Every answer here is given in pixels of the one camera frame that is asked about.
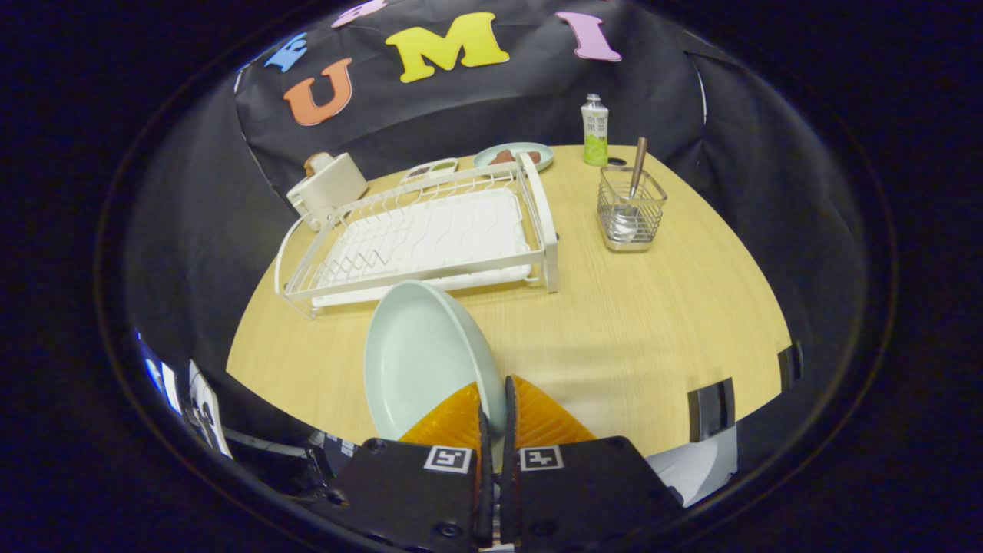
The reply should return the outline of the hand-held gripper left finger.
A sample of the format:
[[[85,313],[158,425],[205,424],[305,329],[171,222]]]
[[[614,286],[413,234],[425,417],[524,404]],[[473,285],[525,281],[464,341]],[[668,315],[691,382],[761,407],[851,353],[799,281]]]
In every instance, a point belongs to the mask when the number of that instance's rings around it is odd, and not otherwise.
[[[399,440],[372,438],[326,490],[335,525],[396,550],[476,550],[492,538],[492,459],[476,382]]]

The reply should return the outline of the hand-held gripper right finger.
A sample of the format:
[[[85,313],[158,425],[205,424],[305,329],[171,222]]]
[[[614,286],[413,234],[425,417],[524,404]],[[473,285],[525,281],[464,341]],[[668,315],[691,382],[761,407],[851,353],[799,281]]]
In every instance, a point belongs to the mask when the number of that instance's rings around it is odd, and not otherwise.
[[[531,430],[568,429],[568,413],[534,422],[535,388],[505,381],[501,539],[518,550],[647,550],[682,518],[677,490],[623,436],[531,444]]]

